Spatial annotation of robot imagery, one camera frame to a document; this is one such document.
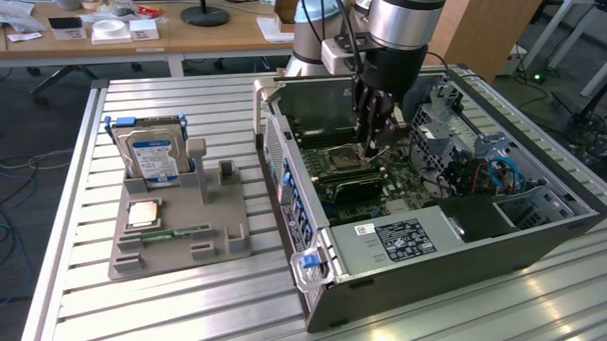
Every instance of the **wooden desk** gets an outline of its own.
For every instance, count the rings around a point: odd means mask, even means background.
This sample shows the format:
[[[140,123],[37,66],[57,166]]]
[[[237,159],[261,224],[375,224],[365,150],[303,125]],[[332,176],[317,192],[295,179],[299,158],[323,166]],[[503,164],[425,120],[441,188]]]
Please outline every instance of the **wooden desk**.
[[[188,25],[179,14],[195,4],[155,4],[165,11],[169,19],[157,23],[160,39],[132,43],[93,45],[91,43],[91,24],[87,23],[87,36],[80,40],[55,40],[48,18],[77,16],[92,13],[79,9],[63,11],[53,3],[36,3],[32,16],[43,23],[48,31],[43,37],[21,42],[11,42],[7,34],[15,34],[12,27],[1,29],[0,67],[77,65],[144,62],[164,60],[169,64],[171,76],[183,77],[181,61],[192,58],[255,57],[263,55],[289,55],[291,43],[271,44],[264,40],[257,27],[255,13],[227,9],[231,20],[219,27],[203,28]],[[261,4],[239,5],[248,9],[269,12],[272,7]]]
[[[160,4],[159,7],[167,8],[165,4]],[[63,16],[79,16],[81,14],[92,13],[95,11],[87,9],[79,9],[76,11],[64,11],[55,6],[53,3],[36,3],[32,11],[32,16],[44,25],[47,31],[43,32],[41,38],[11,42],[7,37],[7,55],[11,58],[27,58],[32,56],[44,57],[77,57],[85,55],[116,55],[124,53],[145,53],[140,49],[149,50],[155,48],[159,52],[164,52],[169,47],[169,25],[168,23],[157,23],[160,39],[133,41],[128,44],[108,44],[108,45],[93,45],[91,42],[91,23],[84,23],[87,27],[87,39],[77,40],[55,40],[55,35],[51,31],[51,25],[48,24],[48,18],[63,17]],[[7,25],[4,28],[5,34],[16,34],[13,28]]]
[[[189,25],[179,18],[179,14],[183,9],[192,6],[195,4],[171,4],[171,52],[291,49],[293,47],[292,43],[269,44],[257,27],[260,15],[236,9],[221,7],[229,13],[229,22],[223,26],[196,27]],[[239,4],[237,6],[260,12],[272,11],[271,6],[257,3]]]
[[[448,63],[464,63],[491,81],[539,2],[448,0],[429,42],[429,51],[443,55]],[[51,31],[43,33],[43,38],[19,43],[5,38],[0,41],[0,67],[164,60],[169,64],[171,76],[181,77],[184,59],[291,54],[291,43],[269,44],[264,40],[256,22],[257,14],[225,9],[229,22],[223,26],[203,28],[188,25],[180,19],[181,10],[195,4],[167,3],[155,6],[165,9],[169,18],[168,23],[159,23],[159,40],[93,46],[89,39],[56,41]],[[239,6],[265,12],[272,9],[259,3]],[[92,11],[61,11],[55,4],[36,3],[33,16],[48,26],[47,17],[76,16],[87,12]],[[436,65],[439,61],[428,56],[425,64]]]

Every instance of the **power supply label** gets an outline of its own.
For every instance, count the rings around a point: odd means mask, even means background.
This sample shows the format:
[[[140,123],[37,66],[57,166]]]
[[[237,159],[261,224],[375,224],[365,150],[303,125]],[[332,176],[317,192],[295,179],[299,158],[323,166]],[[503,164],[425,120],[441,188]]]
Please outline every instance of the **power supply label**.
[[[392,261],[403,261],[436,251],[416,219],[379,226],[376,234]]]
[[[175,180],[179,175],[175,158],[171,157],[169,140],[133,143],[135,157],[143,177],[155,183]]]

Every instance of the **blue latch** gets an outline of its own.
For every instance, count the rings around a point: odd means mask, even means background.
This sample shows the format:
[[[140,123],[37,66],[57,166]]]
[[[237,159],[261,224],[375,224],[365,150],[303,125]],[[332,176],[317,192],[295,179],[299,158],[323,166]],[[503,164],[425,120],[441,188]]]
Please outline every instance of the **blue latch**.
[[[135,126],[135,117],[119,117],[116,126]]]
[[[187,120],[185,115],[183,114],[183,112],[180,112],[177,114],[177,119],[179,119],[179,125],[181,126],[183,139],[187,140],[188,139],[188,131],[185,130],[185,127],[188,126],[188,120]]]
[[[113,135],[112,135],[112,126],[111,126],[112,118],[109,116],[105,116],[103,118],[103,122],[105,124],[103,129],[105,129],[105,132],[109,135],[109,138],[112,139],[113,144],[116,144],[116,140],[113,139]]]
[[[291,172],[285,172],[284,178],[283,178],[283,185],[288,185],[289,180],[291,180]]]
[[[304,269],[313,268],[320,265],[320,257],[317,254],[308,254],[301,257],[300,263]]]

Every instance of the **white table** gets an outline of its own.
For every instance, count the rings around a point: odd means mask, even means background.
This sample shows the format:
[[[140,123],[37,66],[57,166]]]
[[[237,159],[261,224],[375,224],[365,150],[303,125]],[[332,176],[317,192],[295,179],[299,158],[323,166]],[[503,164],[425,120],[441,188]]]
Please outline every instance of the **white table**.
[[[564,243],[522,271],[333,330],[305,332],[253,144],[252,82],[263,76],[273,75],[115,80],[91,90],[23,340],[539,341],[607,335],[604,227]],[[467,82],[607,202],[606,184],[583,164],[563,156],[563,147],[488,85],[474,78]],[[483,120],[483,132],[496,129],[471,109],[470,100],[462,104],[467,117]],[[205,167],[233,158],[241,169],[253,255],[111,281],[124,164],[100,121],[105,115],[180,112],[188,117],[188,135],[205,137]]]

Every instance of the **motherboard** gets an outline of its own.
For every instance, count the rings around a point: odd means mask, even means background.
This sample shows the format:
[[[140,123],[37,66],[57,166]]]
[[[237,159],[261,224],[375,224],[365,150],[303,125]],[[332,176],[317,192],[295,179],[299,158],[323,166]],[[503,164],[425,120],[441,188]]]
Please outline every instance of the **motherboard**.
[[[423,208],[431,193],[412,169],[407,144],[385,147],[371,159],[359,146],[301,149],[303,161],[331,226]]]

